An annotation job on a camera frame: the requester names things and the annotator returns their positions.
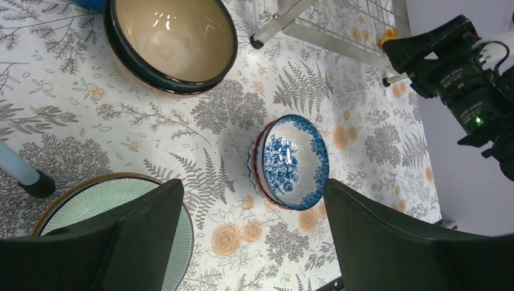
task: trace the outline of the dark blue bowl rim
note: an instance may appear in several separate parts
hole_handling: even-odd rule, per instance
[[[128,49],[130,49],[130,52],[137,58],[137,60],[141,64],[143,64],[146,67],[145,69],[151,70],[155,75],[162,76],[162,78],[164,78],[170,82],[176,82],[177,86],[180,86],[181,83],[188,84],[188,85],[210,85],[210,84],[216,83],[225,77],[225,75],[230,71],[230,69],[232,69],[232,66],[234,65],[234,63],[236,61],[236,57],[238,55],[238,37],[237,37],[237,31],[236,31],[236,27],[234,25],[234,21],[233,21],[232,17],[230,16],[230,13],[227,10],[227,7],[225,7],[225,5],[221,2],[221,0],[213,0],[213,1],[216,2],[218,7],[220,8],[221,12],[223,13],[223,15],[226,17],[227,23],[229,24],[230,30],[232,32],[232,38],[233,38],[233,42],[234,42],[234,45],[232,48],[233,49],[232,59],[230,60],[227,67],[217,77],[214,77],[209,80],[201,81],[201,82],[191,82],[191,81],[186,81],[186,80],[181,80],[181,79],[175,78],[173,76],[170,76],[168,74],[165,74],[165,73],[157,70],[152,65],[150,65],[147,61],[145,61],[143,59],[143,57],[141,57],[141,55],[139,55],[139,53],[133,49],[133,47],[130,45],[130,43],[128,42],[128,39],[125,37],[125,35],[123,33],[119,34],[119,36],[121,37],[120,41],[122,43],[126,44],[126,47]],[[118,23],[117,23],[118,14],[116,13],[116,0],[110,0],[110,4],[106,5],[104,12],[106,12],[107,9],[110,10],[110,16],[111,16],[110,18],[111,18],[113,25],[118,25]]]
[[[125,56],[121,51],[122,49],[120,49],[118,47],[119,44],[116,43],[116,38],[115,38],[116,35],[114,37],[111,35],[112,33],[114,33],[114,34],[116,34],[116,33],[114,31],[112,31],[112,32],[110,31],[110,30],[115,29],[111,22],[111,18],[109,17],[110,13],[107,10],[107,7],[110,5],[110,1],[111,0],[106,0],[106,2],[105,2],[106,9],[104,10],[104,17],[103,17],[104,18],[104,29],[105,29],[105,34],[106,34],[108,44],[111,46],[111,49],[113,50],[114,54],[118,57],[119,61],[125,66],[125,68],[127,68],[138,79],[140,79],[141,81],[145,82],[149,86],[154,87],[160,91],[172,93],[172,94],[176,94],[176,95],[186,95],[186,96],[187,95],[198,95],[200,93],[209,91],[212,88],[216,87],[222,81],[222,79],[221,79],[216,83],[213,83],[210,85],[205,85],[205,86],[199,86],[196,88],[191,88],[191,87],[181,88],[180,86],[177,86],[177,85],[170,85],[170,87],[165,87],[163,85],[156,83],[156,81],[149,79],[149,78],[153,78],[153,76],[142,75],[142,73],[139,72],[137,70],[137,68],[134,68],[133,65],[128,60],[125,59]]]
[[[308,120],[307,118],[301,116],[301,115],[297,115],[297,114],[287,114],[287,115],[284,115],[284,116],[281,116],[279,117],[277,120],[274,121],[274,123],[272,125],[270,125],[270,127],[266,130],[268,130],[268,132],[266,133],[265,136],[262,136],[261,139],[262,139],[262,157],[261,157],[261,163],[262,163],[262,168],[264,169],[264,147],[266,145],[266,141],[268,140],[268,136],[270,134],[270,132],[272,132],[272,128],[277,124],[278,121],[284,119],[284,118],[290,118],[290,117],[294,117],[294,118],[299,118],[299,119],[302,119],[304,121],[307,121],[309,124],[311,124],[311,126],[316,130],[316,134],[321,138],[321,140],[323,141],[323,148],[325,150],[325,152],[327,153],[327,156],[329,154],[329,151],[327,150],[327,145],[325,144],[325,141],[323,140],[323,137],[321,136],[321,133],[319,132],[319,130],[314,126],[314,124],[312,122],[310,122],[310,120]],[[266,185],[268,185],[268,188],[270,189],[270,194],[273,195],[273,197],[275,197],[279,202],[280,204],[288,207],[288,208],[291,208],[292,210],[307,210],[311,207],[313,207],[314,205],[316,205],[318,202],[314,203],[313,205],[309,205],[308,208],[306,209],[293,209],[293,207],[290,207],[287,205],[287,203],[284,203],[280,198],[278,198],[278,196],[273,192],[272,188],[270,187],[270,183],[268,182],[268,177],[266,177],[266,175],[264,175],[264,180],[266,181]]]

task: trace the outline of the white pole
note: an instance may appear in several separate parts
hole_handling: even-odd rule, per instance
[[[0,169],[6,171],[20,184],[30,186],[39,180],[39,173],[25,162],[14,150],[0,140]]]

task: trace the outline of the stacked bowls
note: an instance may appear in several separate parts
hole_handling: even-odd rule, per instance
[[[214,88],[234,64],[237,35],[220,0],[107,0],[115,69],[158,95]]]
[[[250,147],[247,168],[255,190],[287,210],[316,205],[330,172],[321,134],[299,115],[285,115],[266,125]]]

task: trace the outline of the metal rack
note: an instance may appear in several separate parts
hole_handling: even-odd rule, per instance
[[[278,13],[250,38],[260,49],[279,31],[397,74],[378,42],[396,28],[410,36],[405,0],[278,0]]]

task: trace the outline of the green bowl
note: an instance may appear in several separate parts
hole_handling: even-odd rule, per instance
[[[45,235],[129,202],[157,188],[160,181],[134,173],[100,176],[61,195],[43,214],[33,234]],[[184,278],[193,253],[193,225],[184,205],[173,240],[163,290],[175,290]]]

